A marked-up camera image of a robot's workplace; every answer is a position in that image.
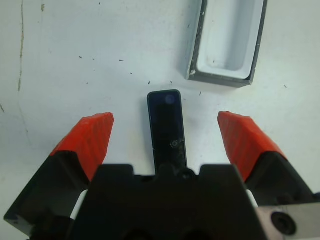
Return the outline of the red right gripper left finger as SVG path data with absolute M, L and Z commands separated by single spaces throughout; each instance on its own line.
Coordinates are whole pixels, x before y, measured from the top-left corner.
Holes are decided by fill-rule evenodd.
M 110 112 L 83 117 L 33 175 L 4 220 L 25 235 L 65 235 L 81 193 L 107 155 L 113 124 Z

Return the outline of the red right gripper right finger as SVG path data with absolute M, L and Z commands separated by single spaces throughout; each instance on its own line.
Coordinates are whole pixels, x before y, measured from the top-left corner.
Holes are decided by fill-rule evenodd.
M 251 117 L 221 111 L 218 125 L 229 162 L 259 206 L 314 202 L 312 190 Z

